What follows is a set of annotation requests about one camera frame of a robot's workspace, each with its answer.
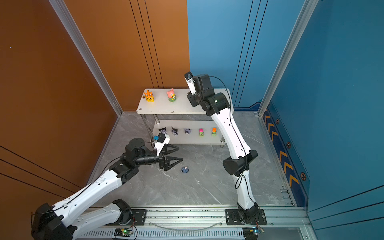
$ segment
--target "bottom shelf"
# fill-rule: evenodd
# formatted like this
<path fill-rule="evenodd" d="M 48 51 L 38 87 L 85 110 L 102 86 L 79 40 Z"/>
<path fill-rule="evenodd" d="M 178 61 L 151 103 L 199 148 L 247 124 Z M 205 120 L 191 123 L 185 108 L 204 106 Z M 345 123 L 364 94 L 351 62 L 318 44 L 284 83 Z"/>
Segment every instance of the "bottom shelf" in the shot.
<path fill-rule="evenodd" d="M 222 134 L 214 121 L 202 120 L 160 120 L 153 127 L 153 135 L 157 136 L 159 129 L 167 127 L 170 136 L 170 144 L 199 144 L 199 145 L 224 145 L 221 142 Z M 172 128 L 177 129 L 177 135 L 172 134 Z M 216 136 L 212 136 L 212 128 L 216 128 Z M 184 128 L 191 129 L 190 134 L 184 132 Z M 199 136 L 199 129 L 204 130 L 204 136 Z"/>

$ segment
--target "white shelf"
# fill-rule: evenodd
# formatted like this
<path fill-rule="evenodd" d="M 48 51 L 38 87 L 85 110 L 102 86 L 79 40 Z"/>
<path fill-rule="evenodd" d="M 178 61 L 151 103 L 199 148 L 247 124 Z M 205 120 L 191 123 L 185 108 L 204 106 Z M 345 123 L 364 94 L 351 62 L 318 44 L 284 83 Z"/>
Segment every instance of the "white shelf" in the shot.
<path fill-rule="evenodd" d="M 147 88 L 142 96 L 144 96 L 147 90 L 153 92 L 155 102 L 148 102 L 145 98 L 141 98 L 136 110 L 138 114 L 205 114 L 200 105 L 192 107 L 187 98 L 187 94 L 190 91 L 188 88 L 175 88 L 176 101 L 174 102 L 168 100 L 167 91 L 170 90 L 169 88 Z M 229 89 L 215 88 L 215 93 L 224 93 L 228 101 L 230 99 Z"/>
<path fill-rule="evenodd" d="M 202 120 L 160 120 L 153 127 L 153 135 L 159 135 L 160 128 L 167 127 L 167 135 L 170 136 L 170 144 L 198 144 L 198 145 L 224 145 L 221 143 L 222 134 L 214 121 Z M 172 128 L 178 129 L 178 135 L 172 134 Z M 216 128 L 216 136 L 212 136 L 212 128 Z M 184 128 L 191 129 L 190 134 L 184 133 Z M 204 136 L 199 136 L 199 129 L 204 130 Z"/>

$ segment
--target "shelf leg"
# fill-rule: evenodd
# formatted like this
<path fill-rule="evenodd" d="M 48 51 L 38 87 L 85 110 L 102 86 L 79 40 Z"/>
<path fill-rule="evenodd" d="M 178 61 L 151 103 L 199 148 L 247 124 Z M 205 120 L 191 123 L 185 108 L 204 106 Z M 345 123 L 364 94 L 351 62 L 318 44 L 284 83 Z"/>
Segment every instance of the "shelf leg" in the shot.
<path fill-rule="evenodd" d="M 146 129 L 148 130 L 149 137 L 152 138 L 153 137 L 152 130 L 148 127 L 147 117 L 144 114 L 140 114 L 140 116 L 143 119 L 143 122 L 144 122 L 144 125 L 145 125 Z"/>
<path fill-rule="evenodd" d="M 221 143 L 225 143 L 225 139 L 224 139 L 224 136 L 221 136 L 221 140 L 220 140 Z"/>
<path fill-rule="evenodd" d="M 156 122 L 157 124 L 159 124 L 159 123 L 160 123 L 160 120 L 159 120 L 159 118 L 157 117 L 157 114 L 154 114 L 153 116 L 155 117 L 155 122 Z"/>

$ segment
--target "top shelf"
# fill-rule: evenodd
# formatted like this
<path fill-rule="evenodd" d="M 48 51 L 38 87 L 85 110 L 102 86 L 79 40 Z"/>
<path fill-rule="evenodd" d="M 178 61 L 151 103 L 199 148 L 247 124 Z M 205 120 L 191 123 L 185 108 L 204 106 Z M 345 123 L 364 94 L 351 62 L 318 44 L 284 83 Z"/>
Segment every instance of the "top shelf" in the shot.
<path fill-rule="evenodd" d="M 168 100 L 167 91 L 170 89 L 161 88 L 146 88 L 144 93 L 149 90 L 153 92 L 155 102 L 148 102 L 145 98 L 141 98 L 139 106 L 136 110 L 138 114 L 205 114 L 205 111 L 200 105 L 192 107 L 187 98 L 190 91 L 188 88 L 174 88 L 176 101 L 171 102 Z M 227 99 L 230 98 L 229 89 L 215 88 L 215 93 L 224 93 Z M 231 99 L 231 109 L 233 113 L 233 105 Z"/>

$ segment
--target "robotic arm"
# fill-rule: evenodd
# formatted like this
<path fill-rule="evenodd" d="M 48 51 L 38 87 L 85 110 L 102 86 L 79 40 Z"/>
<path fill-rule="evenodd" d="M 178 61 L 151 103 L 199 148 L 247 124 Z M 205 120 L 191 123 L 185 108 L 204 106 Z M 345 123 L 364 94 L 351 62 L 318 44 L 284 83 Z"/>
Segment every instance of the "robotic arm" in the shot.
<path fill-rule="evenodd" d="M 45 203 L 37 208 L 32 224 L 32 237 L 35 240 L 71 240 L 108 223 L 129 222 L 131 208 L 122 199 L 113 201 L 102 209 L 81 214 L 135 176 L 139 172 L 139 166 L 159 163 L 160 169 L 168 171 L 182 161 L 182 158 L 166 156 L 179 149 L 168 144 L 168 135 L 160 133 L 151 143 L 154 151 L 144 145 L 143 139 L 132 139 L 120 159 L 94 182 L 52 207 Z"/>
<path fill-rule="evenodd" d="M 257 151 L 247 145 L 233 119 L 230 104 L 223 93 L 215 94 L 207 74 L 193 76 L 187 72 L 185 80 L 190 92 L 187 97 L 193 107 L 200 105 L 219 127 L 228 145 L 230 157 L 223 161 L 225 170 L 233 176 L 238 195 L 239 216 L 250 224 L 259 213 L 249 182 L 249 163 L 257 157 Z"/>

